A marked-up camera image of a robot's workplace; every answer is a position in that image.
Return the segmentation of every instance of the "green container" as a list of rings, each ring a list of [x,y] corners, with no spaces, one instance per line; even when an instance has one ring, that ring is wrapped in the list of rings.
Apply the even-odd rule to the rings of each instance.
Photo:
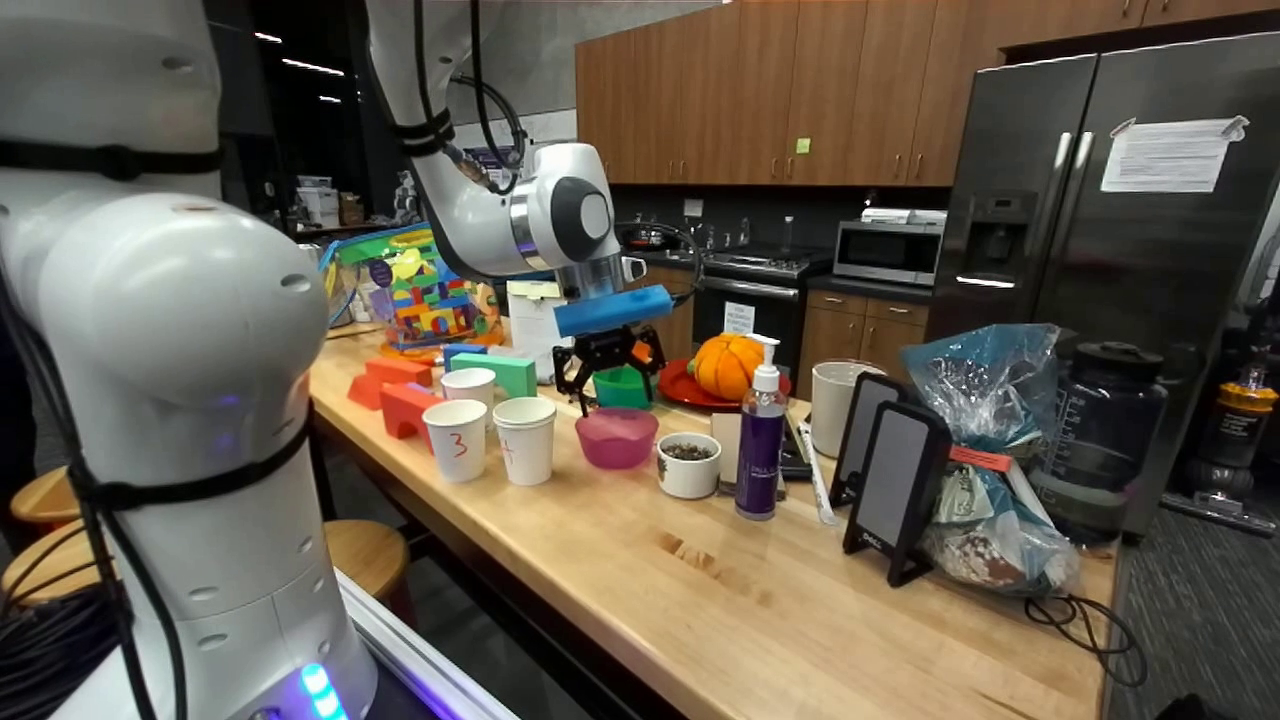
[[[604,370],[593,382],[594,382],[599,408],[647,408],[652,406],[645,376],[631,366]]]

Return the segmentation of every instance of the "jar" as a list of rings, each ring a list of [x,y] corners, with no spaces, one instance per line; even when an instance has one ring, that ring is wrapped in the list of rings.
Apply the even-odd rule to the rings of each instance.
[[[1054,387],[1054,426],[1045,468],[1033,483],[1048,515],[1080,544],[1113,540],[1127,512],[1127,488],[1147,466],[1147,448],[1167,391],[1159,356],[1094,340],[1080,346]]]

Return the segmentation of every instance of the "backsplash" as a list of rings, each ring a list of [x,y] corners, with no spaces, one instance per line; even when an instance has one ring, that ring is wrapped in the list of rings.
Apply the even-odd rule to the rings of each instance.
[[[683,202],[703,206],[701,233],[710,249],[724,235],[739,235],[749,225],[753,244],[774,249],[782,239],[782,215],[790,215],[795,249],[825,251],[835,239],[835,225],[877,208],[948,208],[944,189],[612,189],[614,220],[647,220],[683,227]]]

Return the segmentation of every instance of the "plastic bag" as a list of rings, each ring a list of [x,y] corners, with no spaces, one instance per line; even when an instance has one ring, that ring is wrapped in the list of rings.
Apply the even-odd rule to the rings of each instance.
[[[1080,558],[1018,468],[1054,415],[1054,340],[1051,323],[986,323],[902,352],[956,439],[925,548],[963,584],[1045,598],[1076,582]]]

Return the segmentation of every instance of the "pink bowl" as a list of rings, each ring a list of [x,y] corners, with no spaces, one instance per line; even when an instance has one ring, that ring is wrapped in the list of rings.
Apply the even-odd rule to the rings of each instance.
[[[647,411],[607,411],[574,422],[574,439],[594,468],[636,468],[652,461],[655,422]]]

